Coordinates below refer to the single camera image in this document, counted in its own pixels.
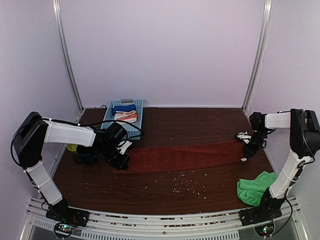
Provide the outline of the dark red towel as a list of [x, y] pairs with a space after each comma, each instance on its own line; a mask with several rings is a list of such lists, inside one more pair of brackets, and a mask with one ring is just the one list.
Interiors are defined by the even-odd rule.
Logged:
[[237, 141], [200, 145], [137, 148], [129, 152], [127, 170], [113, 169], [115, 175], [151, 174], [212, 168], [240, 162], [243, 145]]

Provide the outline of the green microfiber towel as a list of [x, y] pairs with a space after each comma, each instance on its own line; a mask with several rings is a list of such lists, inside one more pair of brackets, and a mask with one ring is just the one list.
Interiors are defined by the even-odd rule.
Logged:
[[237, 196], [245, 204], [258, 207], [262, 196], [277, 179], [275, 172], [263, 171], [253, 180], [240, 178], [236, 184]]

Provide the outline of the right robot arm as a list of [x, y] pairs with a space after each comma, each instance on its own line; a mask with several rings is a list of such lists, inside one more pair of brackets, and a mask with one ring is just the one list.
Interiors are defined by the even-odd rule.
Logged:
[[266, 221], [278, 212], [291, 187], [298, 181], [304, 167], [315, 161], [320, 149], [320, 124], [313, 110], [292, 108], [249, 117], [253, 133], [239, 132], [234, 137], [244, 143], [244, 158], [253, 157], [266, 146], [268, 135], [277, 129], [289, 130], [289, 154], [277, 179], [269, 186], [255, 211], [259, 220]]

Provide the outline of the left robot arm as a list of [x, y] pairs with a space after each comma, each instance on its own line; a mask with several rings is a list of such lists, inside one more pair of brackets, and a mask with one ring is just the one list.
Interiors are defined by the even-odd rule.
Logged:
[[127, 170], [130, 157], [121, 148], [130, 142], [123, 120], [107, 120], [109, 127], [99, 123], [75, 123], [46, 118], [32, 111], [12, 136], [10, 153], [12, 160], [23, 169], [30, 182], [44, 198], [48, 212], [61, 222], [72, 218], [72, 211], [43, 161], [43, 149], [47, 144], [74, 144], [91, 156], [104, 159], [118, 170]]

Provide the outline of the dark blue mug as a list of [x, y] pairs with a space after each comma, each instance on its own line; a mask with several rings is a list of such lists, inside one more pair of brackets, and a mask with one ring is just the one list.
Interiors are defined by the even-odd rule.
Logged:
[[93, 165], [96, 162], [96, 158], [93, 155], [91, 147], [78, 145], [76, 152], [77, 154], [74, 161], [77, 164]]

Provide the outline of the light blue plastic basket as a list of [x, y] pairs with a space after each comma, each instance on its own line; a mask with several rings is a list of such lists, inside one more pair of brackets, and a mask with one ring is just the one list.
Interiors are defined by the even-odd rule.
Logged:
[[142, 127], [143, 103], [143, 99], [112, 100], [103, 120], [114, 120], [122, 125], [130, 141], [140, 140], [142, 136], [140, 129]]

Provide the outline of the yellow green bowl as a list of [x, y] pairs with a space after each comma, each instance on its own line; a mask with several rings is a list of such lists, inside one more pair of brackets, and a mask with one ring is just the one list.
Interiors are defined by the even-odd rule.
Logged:
[[69, 143], [69, 144], [66, 145], [66, 147], [71, 153], [73, 153], [73, 154], [77, 154], [78, 153], [77, 152], [77, 147], [78, 147], [77, 144], [70, 144]]

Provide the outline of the orange white rolled towel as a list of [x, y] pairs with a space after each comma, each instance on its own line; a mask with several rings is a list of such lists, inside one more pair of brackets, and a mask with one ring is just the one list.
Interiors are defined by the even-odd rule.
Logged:
[[117, 112], [114, 115], [114, 119], [118, 121], [125, 121], [128, 123], [135, 123], [138, 121], [139, 115], [137, 111], [130, 112]]

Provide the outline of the blue rolled towel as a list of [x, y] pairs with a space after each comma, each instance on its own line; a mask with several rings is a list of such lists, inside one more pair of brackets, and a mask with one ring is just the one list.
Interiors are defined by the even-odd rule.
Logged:
[[131, 112], [136, 111], [136, 106], [134, 104], [129, 105], [114, 105], [111, 109], [113, 115], [117, 112]]

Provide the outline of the right aluminium post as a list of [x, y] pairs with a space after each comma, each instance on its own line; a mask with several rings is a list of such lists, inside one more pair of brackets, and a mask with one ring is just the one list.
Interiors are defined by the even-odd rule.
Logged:
[[259, 77], [260, 77], [263, 55], [264, 55], [264, 52], [267, 46], [268, 37], [269, 37], [273, 5], [274, 5], [273, 0], [264, 1], [264, 8], [263, 8], [263, 13], [261, 18], [258, 44], [256, 48], [252, 71], [250, 74], [249, 84], [248, 84], [245, 98], [242, 104], [242, 111], [246, 115], [249, 114], [250, 106], [252, 105], [253, 98], [254, 98]]

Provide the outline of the aluminium post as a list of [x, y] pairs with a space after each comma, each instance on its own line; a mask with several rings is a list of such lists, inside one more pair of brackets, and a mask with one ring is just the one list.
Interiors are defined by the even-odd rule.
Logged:
[[258, 44], [256, 48], [252, 71], [250, 74], [249, 84], [248, 84], [245, 98], [242, 104], [242, 111], [246, 115], [249, 114], [250, 106], [252, 105], [253, 98], [254, 98], [259, 77], [260, 77], [263, 55], [264, 55], [264, 52], [267, 46], [268, 37], [269, 37], [273, 5], [274, 5], [273, 0], [264, 1], [264, 8], [263, 8], [263, 13], [261, 18]]
[[64, 66], [66, 69], [68, 81], [70, 83], [71, 91], [75, 98], [77, 108], [79, 109], [80, 112], [82, 112], [84, 110], [84, 107], [83, 107], [83, 103], [77, 87], [75, 75], [72, 68], [71, 58], [68, 51], [67, 40], [66, 40], [66, 35], [64, 31], [64, 25], [63, 25], [63, 16], [61, 12], [61, 1], [52, 0], [52, 6], [53, 6], [53, 14], [54, 14], [54, 18], [57, 26], [60, 46], [62, 50], [62, 58], [63, 58]]

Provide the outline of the aluminium front rail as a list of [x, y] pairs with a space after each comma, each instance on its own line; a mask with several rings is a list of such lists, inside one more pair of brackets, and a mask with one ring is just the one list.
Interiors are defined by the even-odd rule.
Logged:
[[282, 215], [243, 225], [239, 209], [178, 215], [136, 215], [89, 211], [87, 225], [72, 229], [68, 240], [263, 240], [262, 230], [274, 225], [273, 240], [308, 240], [308, 230], [295, 197]]

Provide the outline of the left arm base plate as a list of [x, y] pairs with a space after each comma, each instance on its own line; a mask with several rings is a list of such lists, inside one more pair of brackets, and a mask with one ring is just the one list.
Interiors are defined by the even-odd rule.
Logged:
[[57, 222], [63, 222], [68, 225], [86, 227], [90, 213], [85, 210], [74, 208], [67, 208], [66, 210], [62, 211], [49, 209], [47, 210], [45, 216], [48, 219], [55, 220]]

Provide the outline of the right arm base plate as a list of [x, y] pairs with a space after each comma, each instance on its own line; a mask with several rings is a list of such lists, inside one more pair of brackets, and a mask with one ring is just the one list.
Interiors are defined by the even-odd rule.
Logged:
[[242, 226], [255, 225], [282, 216], [281, 210], [262, 212], [258, 207], [241, 209], [238, 214]]

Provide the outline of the left aluminium post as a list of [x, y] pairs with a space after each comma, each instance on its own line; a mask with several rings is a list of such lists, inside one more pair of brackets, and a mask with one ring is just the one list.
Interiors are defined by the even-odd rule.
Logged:
[[75, 75], [72, 68], [71, 58], [68, 51], [67, 40], [66, 40], [66, 35], [64, 31], [64, 25], [63, 25], [63, 16], [61, 12], [61, 1], [52, 0], [52, 6], [53, 6], [53, 14], [54, 14], [54, 18], [57, 26], [60, 46], [62, 50], [62, 58], [63, 58], [64, 66], [66, 69], [68, 81], [70, 83], [71, 91], [75, 98], [77, 108], [79, 109], [80, 112], [82, 112], [84, 110], [84, 107], [83, 107], [83, 103], [77, 87]]

